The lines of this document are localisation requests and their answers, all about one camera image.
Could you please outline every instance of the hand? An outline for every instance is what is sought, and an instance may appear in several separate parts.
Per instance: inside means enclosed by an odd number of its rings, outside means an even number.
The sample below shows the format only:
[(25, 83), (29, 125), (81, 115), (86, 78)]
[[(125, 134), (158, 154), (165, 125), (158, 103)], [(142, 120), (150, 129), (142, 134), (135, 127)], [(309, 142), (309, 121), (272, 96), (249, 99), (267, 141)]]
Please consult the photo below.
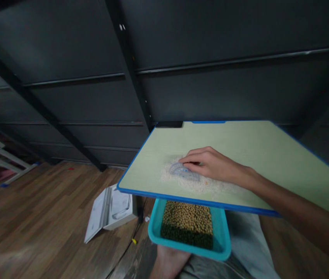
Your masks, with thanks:
[(174, 279), (190, 258), (190, 253), (158, 245), (150, 279)]
[(252, 168), (234, 162), (210, 146), (190, 150), (179, 162), (192, 172), (230, 182), (246, 189), (252, 185), (252, 180), (258, 176)]

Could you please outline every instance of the green desk surface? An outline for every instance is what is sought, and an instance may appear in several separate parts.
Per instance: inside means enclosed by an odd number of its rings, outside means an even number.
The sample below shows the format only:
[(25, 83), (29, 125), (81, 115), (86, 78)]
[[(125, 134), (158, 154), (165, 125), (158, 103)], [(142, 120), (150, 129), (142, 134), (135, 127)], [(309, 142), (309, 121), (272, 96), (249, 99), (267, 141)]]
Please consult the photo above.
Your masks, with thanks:
[(272, 210), (252, 192), (194, 193), (176, 181), (163, 182), (161, 171), (174, 157), (212, 146), (217, 151), (329, 211), (329, 166), (270, 121), (222, 124), (184, 122), (182, 128), (154, 129), (119, 183), (127, 193), (195, 199), (238, 210)]

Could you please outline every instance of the cardboard box lid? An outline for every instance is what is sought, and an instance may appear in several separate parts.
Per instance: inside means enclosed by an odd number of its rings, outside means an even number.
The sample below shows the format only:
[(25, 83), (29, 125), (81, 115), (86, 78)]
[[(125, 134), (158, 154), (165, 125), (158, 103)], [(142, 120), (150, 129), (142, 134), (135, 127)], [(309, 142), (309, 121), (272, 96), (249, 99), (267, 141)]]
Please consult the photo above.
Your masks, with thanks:
[(107, 224), (110, 193), (111, 187), (108, 187), (93, 202), (84, 243), (90, 241)]

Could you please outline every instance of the wooden floor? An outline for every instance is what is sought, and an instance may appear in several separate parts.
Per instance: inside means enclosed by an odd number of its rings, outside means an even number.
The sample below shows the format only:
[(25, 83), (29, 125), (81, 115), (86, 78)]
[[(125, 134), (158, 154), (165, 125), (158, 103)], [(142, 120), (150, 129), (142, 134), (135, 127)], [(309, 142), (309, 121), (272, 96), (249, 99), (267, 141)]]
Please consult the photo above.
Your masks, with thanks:
[[(0, 189), (0, 278), (105, 279), (128, 247), (137, 221), (104, 231), (84, 244), (92, 203), (123, 171), (88, 165), (43, 164)], [(150, 215), (154, 200), (145, 203)], [(284, 220), (262, 217), (282, 278), (329, 278), (329, 258)], [(110, 278), (147, 278), (156, 246), (143, 223)]]

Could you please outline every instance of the teal plastic basket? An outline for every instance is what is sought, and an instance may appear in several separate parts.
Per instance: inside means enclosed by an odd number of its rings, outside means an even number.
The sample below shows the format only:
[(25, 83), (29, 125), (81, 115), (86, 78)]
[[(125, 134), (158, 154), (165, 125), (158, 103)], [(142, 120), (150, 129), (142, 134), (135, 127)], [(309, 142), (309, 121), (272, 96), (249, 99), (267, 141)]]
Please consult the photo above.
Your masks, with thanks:
[(212, 250), (208, 250), (165, 239), (160, 236), (160, 229), (162, 226), (162, 219), (166, 202), (167, 200), (155, 200), (148, 228), (149, 237), (152, 242), (158, 245), (171, 247), (214, 260), (224, 261), (229, 258), (231, 253), (231, 243), (224, 209), (210, 207), (212, 216), (212, 229), (214, 234), (214, 246)]

